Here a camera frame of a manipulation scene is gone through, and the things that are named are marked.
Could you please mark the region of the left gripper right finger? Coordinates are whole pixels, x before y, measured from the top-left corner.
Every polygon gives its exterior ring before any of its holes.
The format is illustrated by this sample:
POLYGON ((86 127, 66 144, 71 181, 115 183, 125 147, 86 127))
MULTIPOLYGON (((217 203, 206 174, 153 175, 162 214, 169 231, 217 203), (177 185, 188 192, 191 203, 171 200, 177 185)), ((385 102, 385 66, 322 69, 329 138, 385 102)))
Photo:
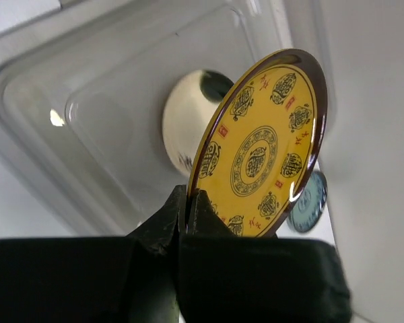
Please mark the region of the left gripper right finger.
POLYGON ((176 290, 186 322, 350 322, 351 292, 334 246, 235 236, 204 190, 179 237, 176 290))

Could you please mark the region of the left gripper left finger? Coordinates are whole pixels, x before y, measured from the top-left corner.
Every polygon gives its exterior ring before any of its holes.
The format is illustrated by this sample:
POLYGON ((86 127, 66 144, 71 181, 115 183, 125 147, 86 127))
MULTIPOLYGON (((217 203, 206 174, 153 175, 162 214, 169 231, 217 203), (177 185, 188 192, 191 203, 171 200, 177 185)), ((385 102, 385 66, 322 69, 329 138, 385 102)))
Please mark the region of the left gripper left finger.
POLYGON ((178 322, 186 188, 125 236, 0 239, 0 322, 178 322))

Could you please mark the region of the cream plate with black patch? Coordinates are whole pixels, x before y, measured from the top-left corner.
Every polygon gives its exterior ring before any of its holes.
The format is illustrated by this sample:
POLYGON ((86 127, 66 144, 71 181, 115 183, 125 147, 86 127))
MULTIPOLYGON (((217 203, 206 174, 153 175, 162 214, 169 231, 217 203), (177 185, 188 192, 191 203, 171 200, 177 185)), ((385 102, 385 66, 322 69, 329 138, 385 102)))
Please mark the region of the cream plate with black patch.
POLYGON ((234 82, 217 71, 198 69, 178 80, 162 115, 162 138, 173 166, 189 177, 211 117, 234 82))

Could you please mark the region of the yellow patterned plate brown rim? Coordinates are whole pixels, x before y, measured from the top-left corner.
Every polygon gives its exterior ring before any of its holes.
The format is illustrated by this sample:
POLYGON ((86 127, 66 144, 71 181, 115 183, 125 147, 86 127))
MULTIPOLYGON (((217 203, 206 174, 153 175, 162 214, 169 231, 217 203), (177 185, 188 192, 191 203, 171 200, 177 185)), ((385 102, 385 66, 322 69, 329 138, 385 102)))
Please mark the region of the yellow patterned plate brown rim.
POLYGON ((207 193, 234 235, 271 236, 314 169, 327 123, 323 70, 305 50, 253 65, 214 112, 198 146, 188 196, 207 193))

